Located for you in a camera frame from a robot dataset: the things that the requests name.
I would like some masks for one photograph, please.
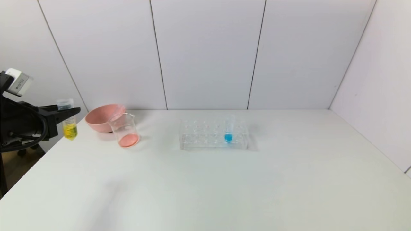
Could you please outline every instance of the pink liquid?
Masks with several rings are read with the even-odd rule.
[[[128,148],[136,144],[138,141],[139,136],[137,134],[128,134],[121,138],[118,144],[123,148]]]

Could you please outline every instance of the white wall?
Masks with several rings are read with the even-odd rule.
[[[331,110],[411,165],[411,1],[378,0]]]
[[[40,0],[87,107],[166,109],[147,0]]]
[[[249,109],[327,109],[375,0],[267,0]]]
[[[55,104],[55,100],[73,98],[81,107],[78,119],[87,110],[64,65],[57,46],[44,20],[37,1],[0,1],[0,70],[12,67],[34,78],[34,82],[23,97],[7,92],[4,96],[14,101],[26,101],[35,106]],[[62,136],[41,142],[41,147],[49,150]]]
[[[264,0],[155,0],[169,109],[246,109]]]

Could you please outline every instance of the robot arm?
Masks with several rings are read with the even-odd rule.
[[[22,96],[31,81],[31,77],[15,69],[0,74],[0,152],[25,149],[47,141],[58,135],[58,123],[80,112],[79,107],[59,111],[57,105],[37,107],[3,96],[5,91]]]

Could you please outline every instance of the yellow liquid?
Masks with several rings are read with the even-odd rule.
[[[77,136],[77,125],[76,124],[67,124],[63,125],[64,137],[69,140],[74,140]]]

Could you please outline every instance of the cable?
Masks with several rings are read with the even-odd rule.
[[[24,136],[24,135],[20,135],[20,134],[14,133],[14,132],[12,132],[12,134],[10,136],[11,137],[19,137],[19,138],[22,138],[22,139],[32,140],[32,141],[35,141],[35,139],[38,138],[37,136],[36,137],[34,137],[34,136]]]
[[[35,110],[33,110],[32,108],[27,107],[27,106],[25,106],[25,105],[23,105],[23,104],[18,104],[18,105],[24,107],[24,108],[27,109],[27,110],[29,110],[31,113],[33,113],[35,116],[37,116],[37,117],[42,121],[42,127],[43,127],[42,134],[41,134],[41,136],[39,136],[39,137],[38,137],[36,140],[34,140],[33,142],[29,142],[29,143],[24,144],[24,145],[22,145],[22,146],[9,147],[9,148],[0,148],[0,152],[1,152],[1,153],[3,153],[3,152],[12,152],[12,151],[17,151],[17,150],[29,148],[29,147],[31,147],[31,146],[34,146],[34,145],[40,143],[40,141],[42,141],[42,140],[46,137],[46,134],[47,134],[47,127],[46,127],[47,122],[46,122],[46,119],[45,119],[43,116],[39,115],[39,114],[38,114]]]

